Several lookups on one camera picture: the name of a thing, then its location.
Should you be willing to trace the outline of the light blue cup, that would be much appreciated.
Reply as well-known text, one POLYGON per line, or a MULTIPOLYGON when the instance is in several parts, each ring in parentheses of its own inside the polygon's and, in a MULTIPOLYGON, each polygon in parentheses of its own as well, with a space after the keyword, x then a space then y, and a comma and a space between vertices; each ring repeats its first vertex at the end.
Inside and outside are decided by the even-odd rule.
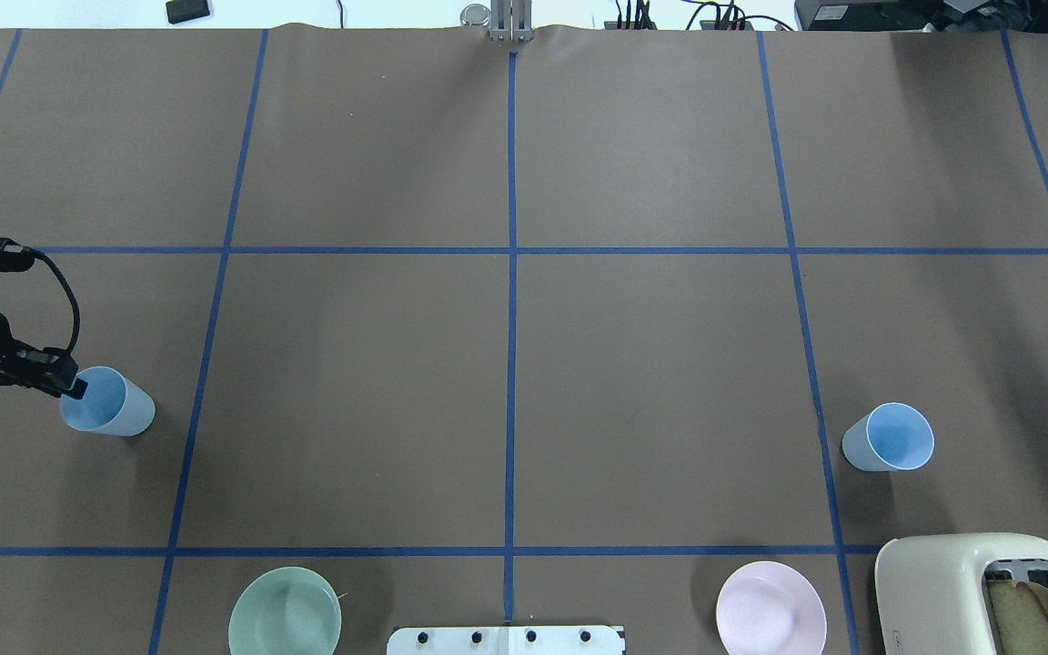
POLYGON ((59 399, 66 425, 87 434, 136 437, 153 423, 155 401, 117 370, 85 368, 77 376, 88 387, 83 399, 59 399))
POLYGON ((899 402, 873 408, 840 437, 845 459, 866 472, 922 468, 934 456, 935 445, 927 418, 914 407, 899 402))

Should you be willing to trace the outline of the black small box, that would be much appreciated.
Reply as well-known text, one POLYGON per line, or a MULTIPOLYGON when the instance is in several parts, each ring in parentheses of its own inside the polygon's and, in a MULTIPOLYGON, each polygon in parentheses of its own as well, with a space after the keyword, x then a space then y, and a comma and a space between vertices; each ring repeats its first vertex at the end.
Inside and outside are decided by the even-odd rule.
POLYGON ((163 3, 166 20, 170 25, 182 25, 211 15, 208 0, 170 0, 163 3))

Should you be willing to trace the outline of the cream white toaster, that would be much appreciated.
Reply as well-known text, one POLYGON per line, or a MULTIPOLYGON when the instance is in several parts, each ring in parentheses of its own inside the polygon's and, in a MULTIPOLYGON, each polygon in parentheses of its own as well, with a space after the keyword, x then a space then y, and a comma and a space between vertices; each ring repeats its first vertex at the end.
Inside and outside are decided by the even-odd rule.
POLYGON ((1048 540, 1018 532, 890 540, 874 568, 886 654, 1001 654, 987 584, 1006 578, 1048 589, 1048 540))

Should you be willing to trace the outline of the pink plastic bowl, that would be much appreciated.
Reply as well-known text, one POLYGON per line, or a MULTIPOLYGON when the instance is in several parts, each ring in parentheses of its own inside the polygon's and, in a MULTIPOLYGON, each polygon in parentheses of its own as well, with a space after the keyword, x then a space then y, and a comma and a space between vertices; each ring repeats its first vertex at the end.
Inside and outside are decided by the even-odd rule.
POLYGON ((818 591, 796 569, 761 560, 736 569, 715 602, 728 654, 823 654, 828 634, 818 591))

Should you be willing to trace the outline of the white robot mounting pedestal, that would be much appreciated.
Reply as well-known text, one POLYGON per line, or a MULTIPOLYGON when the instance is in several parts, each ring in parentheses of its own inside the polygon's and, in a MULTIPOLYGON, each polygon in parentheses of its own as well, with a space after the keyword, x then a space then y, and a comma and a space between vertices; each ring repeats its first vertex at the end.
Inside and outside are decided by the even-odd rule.
POLYGON ((387 654, 625 654, 623 627, 608 625, 405 627, 387 654))

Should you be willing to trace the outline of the brown toast slice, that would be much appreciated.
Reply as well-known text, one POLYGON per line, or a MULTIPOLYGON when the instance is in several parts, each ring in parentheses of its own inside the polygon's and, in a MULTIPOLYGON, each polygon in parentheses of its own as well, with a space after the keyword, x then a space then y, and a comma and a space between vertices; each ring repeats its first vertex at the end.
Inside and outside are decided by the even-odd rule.
POLYGON ((1048 654, 1048 589, 1024 580, 987 584, 1001 654, 1048 654))

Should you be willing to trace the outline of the green plastic bowl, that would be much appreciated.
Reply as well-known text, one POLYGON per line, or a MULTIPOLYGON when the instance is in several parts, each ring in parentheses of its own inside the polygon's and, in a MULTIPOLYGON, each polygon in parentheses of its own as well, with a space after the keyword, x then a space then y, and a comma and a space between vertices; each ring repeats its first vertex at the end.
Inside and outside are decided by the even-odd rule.
POLYGON ((232 654, 333 654, 344 614, 333 586, 312 569, 271 569, 252 581, 230 612, 232 654))

